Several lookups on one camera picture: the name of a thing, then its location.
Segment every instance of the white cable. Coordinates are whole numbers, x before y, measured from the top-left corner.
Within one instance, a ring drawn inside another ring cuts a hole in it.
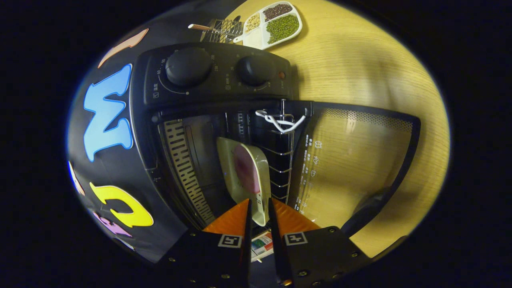
[[[273,116],[268,115],[267,111],[264,111],[264,110],[256,110],[256,115],[259,117],[263,117],[263,118],[265,118],[265,120],[267,122],[274,124],[274,126],[279,131],[281,131],[281,133],[286,133],[286,132],[295,130],[295,128],[297,128],[302,123],[302,121],[304,121],[304,119],[306,119],[306,116],[302,115],[302,117],[296,123],[284,121],[284,120],[275,120]],[[291,127],[288,129],[283,129],[283,128],[281,128],[281,126],[279,124],[291,125]]]

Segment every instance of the wooden handle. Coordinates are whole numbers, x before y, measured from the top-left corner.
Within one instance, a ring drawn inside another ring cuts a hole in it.
[[[210,30],[210,27],[208,27],[208,26],[197,25],[197,24],[190,24],[190,25],[188,25],[188,28],[189,29],[204,30],[204,31]]]

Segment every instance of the metal rack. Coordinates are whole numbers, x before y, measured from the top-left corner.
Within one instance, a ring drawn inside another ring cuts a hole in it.
[[[237,17],[234,20],[212,19],[208,23],[209,30],[203,31],[200,42],[229,43],[242,35],[244,25]]]
[[[292,114],[284,113],[284,105],[285,101],[282,100],[279,113],[269,113],[269,115],[276,119],[294,122]],[[262,149],[270,168],[272,197],[287,204],[293,161],[294,131],[283,133],[276,130],[272,124],[266,122],[263,118],[255,116],[254,113],[247,114],[247,119],[240,117],[240,114],[242,113],[239,113],[236,123],[239,140]]]

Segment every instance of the yellow letter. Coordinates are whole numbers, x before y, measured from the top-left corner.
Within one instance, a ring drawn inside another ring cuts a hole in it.
[[[126,203],[133,210],[133,213],[118,213],[114,209],[110,212],[116,216],[126,226],[132,228],[133,226],[151,226],[153,225],[153,217],[146,211],[146,209],[128,192],[115,186],[100,186],[96,187],[89,182],[91,188],[98,197],[98,199],[106,204],[106,200],[118,199]]]

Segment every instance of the plate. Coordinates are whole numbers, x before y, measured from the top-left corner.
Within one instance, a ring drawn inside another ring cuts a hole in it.
[[[268,22],[265,22],[265,14],[263,14],[263,11],[267,10],[268,8],[273,8],[279,4],[286,4],[286,5],[290,5],[291,6],[291,11],[289,12],[286,12],[282,15],[279,15],[277,16],[276,18],[273,18],[271,20],[269,20]],[[248,20],[253,17],[254,15],[259,15],[260,16],[260,25],[256,28],[254,28],[253,30],[249,31],[248,33],[246,33],[245,31],[247,30],[247,24],[248,24]],[[268,41],[270,39],[270,33],[267,32],[267,25],[270,23],[270,22],[273,22],[279,18],[282,18],[282,17],[285,17],[287,15],[294,15],[297,17],[297,20],[298,20],[298,29],[297,31],[295,31],[292,35],[286,37],[286,38],[283,38],[279,41],[276,41],[272,44],[269,44]],[[302,30],[302,19],[301,19],[301,16],[298,14],[298,11],[297,9],[295,8],[295,6],[293,6],[290,2],[288,1],[279,1],[279,2],[276,2],[276,3],[273,3],[271,5],[268,5],[267,7],[261,9],[260,11],[254,13],[253,15],[251,15],[244,23],[244,30],[243,30],[243,34],[236,37],[235,39],[233,39],[233,43],[238,43],[240,41],[242,41],[242,44],[244,46],[249,46],[249,47],[253,47],[253,48],[257,48],[257,49],[261,49],[261,50],[265,50],[269,47],[272,47],[274,45],[277,45],[279,43],[282,43],[284,41],[287,41],[287,40],[290,40],[294,37],[296,37]]]

